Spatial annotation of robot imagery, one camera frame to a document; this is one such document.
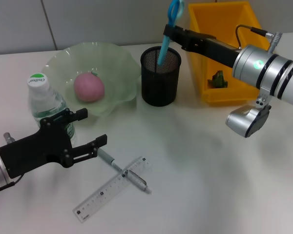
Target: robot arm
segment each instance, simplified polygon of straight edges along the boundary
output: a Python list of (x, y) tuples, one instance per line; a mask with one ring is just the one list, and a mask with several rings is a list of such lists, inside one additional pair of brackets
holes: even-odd
[(10, 178), (23, 176), (49, 162), (68, 168), (74, 163), (96, 157), (98, 148), (107, 144), (106, 135), (86, 145), (72, 148), (65, 129), (67, 124), (87, 117), (86, 108), (76, 113), (66, 108), (52, 117), (41, 119), (40, 129), (31, 136), (17, 141), (7, 136), (8, 144), (0, 147), (0, 191), (18, 182), (10, 183)]
[(166, 25), (164, 35), (182, 49), (201, 54), (232, 68), (232, 76), (260, 90), (256, 106), (244, 106), (230, 113), (226, 124), (243, 137), (249, 137), (266, 122), (272, 96), (293, 105), (293, 61), (273, 54), (281, 33), (249, 27), (252, 32), (271, 38), (268, 51), (253, 45), (242, 50), (218, 41), (211, 35)]

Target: black mesh pen holder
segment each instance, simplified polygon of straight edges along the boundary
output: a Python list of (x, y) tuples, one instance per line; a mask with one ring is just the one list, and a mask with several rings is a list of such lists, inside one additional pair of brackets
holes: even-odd
[(161, 47), (147, 49), (141, 55), (142, 98), (152, 106), (171, 104), (177, 94), (181, 57), (168, 48), (164, 63), (157, 65)]

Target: green glass bowl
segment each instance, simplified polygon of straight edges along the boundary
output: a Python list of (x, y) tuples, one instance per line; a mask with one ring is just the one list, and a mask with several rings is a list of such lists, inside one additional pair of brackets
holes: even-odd
[[(73, 84), (77, 75), (85, 72), (98, 74), (105, 86), (105, 96), (96, 102), (77, 99)], [(87, 108), (90, 114), (106, 116), (123, 101), (137, 95), (137, 80), (141, 67), (126, 49), (102, 42), (84, 42), (57, 53), (42, 69), (51, 86), (76, 111)]]

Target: transparent ruler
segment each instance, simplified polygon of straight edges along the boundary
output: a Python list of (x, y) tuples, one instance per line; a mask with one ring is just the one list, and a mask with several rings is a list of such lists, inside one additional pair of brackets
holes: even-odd
[(125, 171), (131, 170), (137, 175), (151, 167), (151, 163), (144, 157), (137, 158), (129, 164), (121, 173), (113, 177), (108, 183), (99, 188), (95, 193), (89, 196), (85, 201), (73, 209), (74, 214), (80, 222), (85, 222), (95, 214), (102, 206), (112, 200), (131, 182), (126, 178)]

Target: plastic water bottle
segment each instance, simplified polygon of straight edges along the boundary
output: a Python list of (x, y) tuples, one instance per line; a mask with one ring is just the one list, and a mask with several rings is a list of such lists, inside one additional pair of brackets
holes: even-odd
[[(48, 77), (43, 73), (33, 74), (28, 80), (28, 105), (31, 113), (40, 127), (40, 120), (50, 117), (67, 108), (64, 98), (50, 86)], [(72, 145), (76, 144), (75, 129), (72, 123), (65, 129)]]

